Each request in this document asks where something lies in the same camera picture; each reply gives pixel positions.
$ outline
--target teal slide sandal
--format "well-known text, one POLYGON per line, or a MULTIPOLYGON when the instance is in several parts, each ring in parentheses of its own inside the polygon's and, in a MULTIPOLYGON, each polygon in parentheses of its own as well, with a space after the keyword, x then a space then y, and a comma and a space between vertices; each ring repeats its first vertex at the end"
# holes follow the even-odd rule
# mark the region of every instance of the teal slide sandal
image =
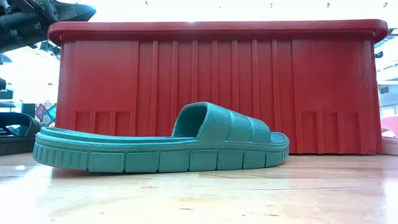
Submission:
POLYGON ((185 172, 276 166, 289 155, 289 139, 220 106, 185 106, 171 137, 117 137, 42 128, 33 158, 53 167, 90 172, 185 172))

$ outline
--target window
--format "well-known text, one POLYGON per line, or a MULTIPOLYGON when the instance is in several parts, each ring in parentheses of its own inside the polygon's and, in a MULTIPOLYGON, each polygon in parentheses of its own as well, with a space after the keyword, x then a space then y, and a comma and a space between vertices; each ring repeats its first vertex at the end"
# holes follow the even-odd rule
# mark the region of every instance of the window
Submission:
POLYGON ((381 118, 387 118, 396 115, 396 106, 384 106, 380 109, 381 118))
POLYGON ((388 92, 389 92, 388 86, 380 88, 380 94, 385 94, 385 93, 388 93, 388 92))

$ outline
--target wooden surface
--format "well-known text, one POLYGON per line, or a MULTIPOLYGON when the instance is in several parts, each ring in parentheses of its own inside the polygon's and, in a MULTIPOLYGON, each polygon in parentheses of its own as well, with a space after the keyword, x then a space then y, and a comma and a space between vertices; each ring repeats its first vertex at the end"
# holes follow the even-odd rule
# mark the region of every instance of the wooden surface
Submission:
POLYGON ((0 223, 398 223, 394 156, 131 175, 53 169, 31 157, 0 157, 0 223))

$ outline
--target red storage bin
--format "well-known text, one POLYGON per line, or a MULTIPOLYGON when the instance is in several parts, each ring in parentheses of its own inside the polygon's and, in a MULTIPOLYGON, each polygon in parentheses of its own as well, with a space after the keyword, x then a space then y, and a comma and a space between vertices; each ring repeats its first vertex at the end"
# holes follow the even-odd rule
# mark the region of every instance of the red storage bin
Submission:
POLYGON ((291 153, 375 154, 380 20, 59 22, 57 126, 170 135, 180 109, 210 101, 265 121, 291 153))

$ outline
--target machinery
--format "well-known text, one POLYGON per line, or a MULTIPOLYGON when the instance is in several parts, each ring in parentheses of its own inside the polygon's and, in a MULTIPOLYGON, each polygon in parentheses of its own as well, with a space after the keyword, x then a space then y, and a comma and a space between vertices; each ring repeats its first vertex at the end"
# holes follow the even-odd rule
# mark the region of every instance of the machinery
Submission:
MULTIPOLYGON (((88 21, 95 8, 56 0, 0 0, 0 54, 19 47, 37 48, 47 40, 49 25, 59 21, 88 21)), ((59 52, 45 43, 44 50, 59 52)))

